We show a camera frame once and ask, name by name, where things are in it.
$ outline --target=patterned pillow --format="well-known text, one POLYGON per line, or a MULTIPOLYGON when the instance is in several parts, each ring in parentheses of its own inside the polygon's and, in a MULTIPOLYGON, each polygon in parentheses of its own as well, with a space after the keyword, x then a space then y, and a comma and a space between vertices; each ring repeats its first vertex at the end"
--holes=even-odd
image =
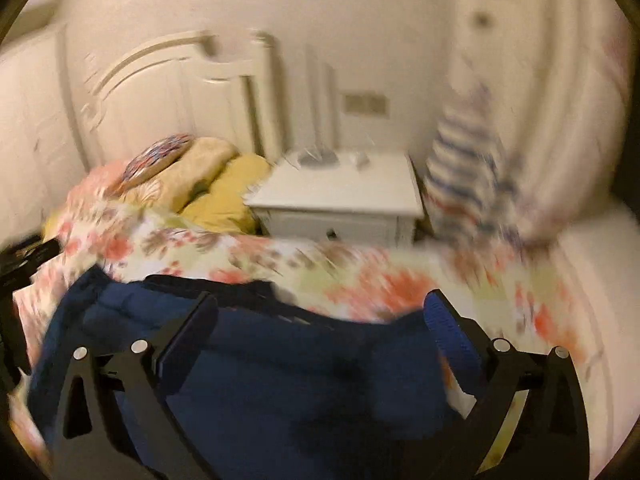
POLYGON ((136 187, 168 168, 189 149, 192 142, 193 136, 177 134, 153 143, 126 167, 120 192, 136 187))

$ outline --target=yellow pillow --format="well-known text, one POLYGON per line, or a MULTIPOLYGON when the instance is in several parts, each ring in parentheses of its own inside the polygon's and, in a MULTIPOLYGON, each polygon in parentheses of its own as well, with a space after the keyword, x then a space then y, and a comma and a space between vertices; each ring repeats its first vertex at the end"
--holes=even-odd
POLYGON ((207 194, 194 200, 180 214, 207 231, 253 234, 256 222, 242 196, 270 171, 269 163, 261 156, 254 153, 240 155, 226 165, 207 194))
POLYGON ((120 200, 178 212, 198 193, 206 192, 211 181, 235 154, 235 147, 226 140, 213 137, 195 139, 180 160, 151 180, 127 191, 120 200))

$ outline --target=blue garment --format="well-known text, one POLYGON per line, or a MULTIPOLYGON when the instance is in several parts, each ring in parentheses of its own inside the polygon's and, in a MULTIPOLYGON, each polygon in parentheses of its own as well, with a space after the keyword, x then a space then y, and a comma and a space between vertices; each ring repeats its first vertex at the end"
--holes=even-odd
MULTIPOLYGON (((211 287, 218 303, 233 292, 229 306, 242 306, 241 298, 253 311, 220 310, 193 369, 166 402, 223 480, 393 478, 399 441, 427 438, 456 419, 421 312, 390 325, 307 325, 258 314, 261 305, 276 312, 278 302, 251 285, 211 287)), ((28 397, 47 445, 74 349, 123 351, 191 309, 191 298, 166 290, 113 282, 98 267, 69 289, 28 397)), ((118 404, 140 459, 154 467, 124 396, 118 404)))

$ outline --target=silver screw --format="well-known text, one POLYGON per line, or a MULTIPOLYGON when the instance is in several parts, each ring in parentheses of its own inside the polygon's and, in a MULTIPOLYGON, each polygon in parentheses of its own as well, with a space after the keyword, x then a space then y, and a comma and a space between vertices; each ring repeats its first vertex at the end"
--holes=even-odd
POLYGON ((511 343, 509 343, 506 339, 496 339, 494 341, 494 348, 498 352, 508 352, 511 350, 511 343))
POLYGON ((86 355, 88 353, 89 353, 89 351, 84 346, 76 348, 74 350, 74 359, 76 361, 81 361, 82 359, 84 359, 86 357, 86 355))
POLYGON ((144 339, 138 339, 131 345, 131 351, 134 354, 142 354, 147 348, 149 348, 149 343, 147 343, 144 339))
POLYGON ((556 348, 556 355, 561 359, 567 359, 569 357, 569 351, 563 346, 556 348))

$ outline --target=blue gripper pad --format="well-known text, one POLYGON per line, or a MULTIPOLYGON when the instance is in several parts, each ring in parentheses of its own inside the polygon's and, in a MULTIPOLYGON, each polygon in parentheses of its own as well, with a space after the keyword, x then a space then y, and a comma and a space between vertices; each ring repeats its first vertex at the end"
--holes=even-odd
POLYGON ((475 321, 460 317, 439 290, 427 294, 423 307, 424 321, 458 384, 466 394, 481 398, 487 388, 486 352, 490 339, 475 321))

